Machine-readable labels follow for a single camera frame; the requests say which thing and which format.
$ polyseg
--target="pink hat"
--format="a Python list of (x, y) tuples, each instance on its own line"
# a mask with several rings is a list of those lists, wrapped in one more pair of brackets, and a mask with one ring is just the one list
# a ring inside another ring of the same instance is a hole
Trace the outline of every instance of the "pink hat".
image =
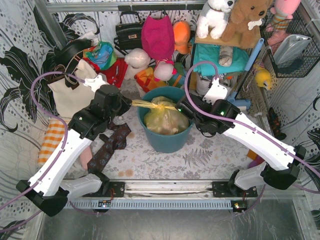
[(142, 48), (155, 60), (170, 59), (175, 51), (175, 35), (170, 18), (148, 16), (141, 32)]

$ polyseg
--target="teal bucket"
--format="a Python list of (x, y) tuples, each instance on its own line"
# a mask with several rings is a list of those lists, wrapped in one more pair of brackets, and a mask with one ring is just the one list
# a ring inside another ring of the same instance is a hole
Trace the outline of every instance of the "teal bucket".
[[(152, 99), (163, 96), (177, 103), (184, 95), (185, 91), (183, 89), (173, 86), (163, 86), (149, 91), (144, 95), (142, 100), (151, 102)], [(190, 126), (183, 132), (175, 135), (161, 135), (150, 131), (146, 127), (144, 118), (149, 111), (149, 108), (138, 107), (138, 118), (141, 125), (143, 126), (146, 138), (148, 139), (150, 145), (154, 148), (154, 150), (160, 153), (170, 154), (178, 151), (179, 149), (182, 149), (182, 147), (187, 142), (190, 129), (192, 128), (192, 122), (189, 121)]]

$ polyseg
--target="brown teddy bear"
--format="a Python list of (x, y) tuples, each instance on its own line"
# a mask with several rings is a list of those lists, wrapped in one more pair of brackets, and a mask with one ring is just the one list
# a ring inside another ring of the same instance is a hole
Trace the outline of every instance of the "brown teddy bear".
[(228, 25), (221, 36), (222, 40), (228, 42), (235, 33), (240, 33), (240, 47), (249, 48), (262, 24), (261, 19), (272, 2), (273, 0), (238, 0), (231, 11)]

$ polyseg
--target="stuffed toy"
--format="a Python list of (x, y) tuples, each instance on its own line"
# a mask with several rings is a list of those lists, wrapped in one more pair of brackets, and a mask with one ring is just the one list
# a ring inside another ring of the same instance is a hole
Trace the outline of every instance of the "stuffed toy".
[(196, 34), (200, 39), (205, 39), (209, 34), (209, 27), (213, 28), (210, 36), (213, 39), (221, 37), (228, 23), (229, 12), (235, 0), (208, 0), (200, 13), (196, 23)]
[(128, 64), (125, 72), (124, 80), (135, 79), (135, 75), (148, 68), (150, 57), (141, 48), (133, 49), (124, 57), (124, 61)]
[(260, 59), (257, 59), (253, 64), (253, 74), (258, 87), (265, 88), (266, 90), (271, 89), (271, 74), (265, 69), (265, 65)]
[(186, 55), (191, 52), (191, 44), (188, 45), (190, 39), (190, 25), (186, 21), (177, 21), (173, 25), (174, 33), (174, 50), (180, 54)]
[(228, 42), (235, 33), (240, 33), (240, 47), (249, 48), (272, 2), (273, 0), (238, 0), (231, 11), (228, 25), (221, 36), (222, 40)]
[(157, 60), (154, 68), (154, 80), (159, 81), (169, 81), (173, 75), (177, 73), (174, 67), (174, 62), (167, 58), (164, 60)]
[(274, 29), (286, 30), (290, 21), (283, 21), (294, 18), (292, 14), (297, 10), (300, 3), (301, 0), (276, 0), (274, 2), (274, 7), (270, 9), (270, 12), (274, 14), (274, 16), (271, 23), (267, 25), (267, 30), (269, 32)]

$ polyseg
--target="yellow toy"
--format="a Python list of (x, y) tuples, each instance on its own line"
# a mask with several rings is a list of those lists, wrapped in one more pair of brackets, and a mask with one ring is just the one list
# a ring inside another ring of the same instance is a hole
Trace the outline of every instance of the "yellow toy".
[(265, 69), (264, 63), (259, 59), (257, 59), (253, 64), (253, 74), (258, 87), (265, 88), (267, 90), (271, 89), (271, 74), (267, 69)]

